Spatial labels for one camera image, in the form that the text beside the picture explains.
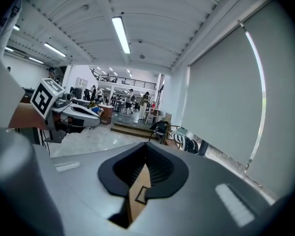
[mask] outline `wooden table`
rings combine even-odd
[[[98,105],[99,108],[102,108],[104,110],[104,112],[101,114],[100,118],[102,120],[102,122],[104,122],[105,124],[110,124],[112,122],[112,116],[113,116],[113,106],[107,106],[104,104],[99,104]]]
[[[157,122],[158,121],[158,112],[159,112],[158,108],[150,108],[149,111],[148,111],[146,124],[148,122],[149,117],[153,117],[153,118],[156,117],[156,122]]]

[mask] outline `white tile floor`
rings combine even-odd
[[[61,144],[49,144],[49,148],[51,157],[59,157],[99,152],[132,143],[147,141],[148,139],[146,138],[140,138],[111,131],[110,125],[99,125],[94,129],[86,128],[80,134],[67,134]],[[235,175],[256,188],[269,202],[269,204],[273,204],[275,202],[275,199],[270,197],[254,181],[247,178],[245,174],[237,171],[235,167],[232,167],[232,165],[230,165],[226,160],[218,156],[218,153],[216,153],[213,148],[209,147],[207,149],[206,157],[218,162],[226,169],[233,172]]]
[[[99,152],[120,146],[146,142],[148,139],[125,135],[110,130],[110,125],[84,129],[80,134],[67,134],[61,144],[49,144],[50,156],[69,156]]]

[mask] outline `air conditioner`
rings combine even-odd
[[[86,89],[86,88],[88,88],[88,81],[83,78],[78,77],[75,87],[80,88],[80,89]]]

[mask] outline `shiny floor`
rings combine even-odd
[[[99,125],[93,129],[85,128],[81,133],[67,134],[61,144],[49,144],[50,156],[86,154],[148,141],[145,138],[111,131],[110,127]]]
[[[133,114],[125,114],[124,110],[120,112],[113,112],[112,123],[122,122],[128,125],[140,127],[140,128],[150,128],[152,126],[152,121],[148,120],[145,124],[145,120],[139,120],[139,110],[134,110]]]

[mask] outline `upper floor balcony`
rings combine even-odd
[[[127,85],[127,86],[134,86],[134,87],[138,87],[138,88],[143,88],[143,89],[156,90],[156,83],[134,80],[134,79],[124,78],[124,77],[119,77],[119,76],[99,75],[98,73],[96,73],[92,69],[91,69],[91,71],[92,71],[94,77],[100,82],[101,81],[102,82],[111,82],[111,83],[116,83],[119,86]]]

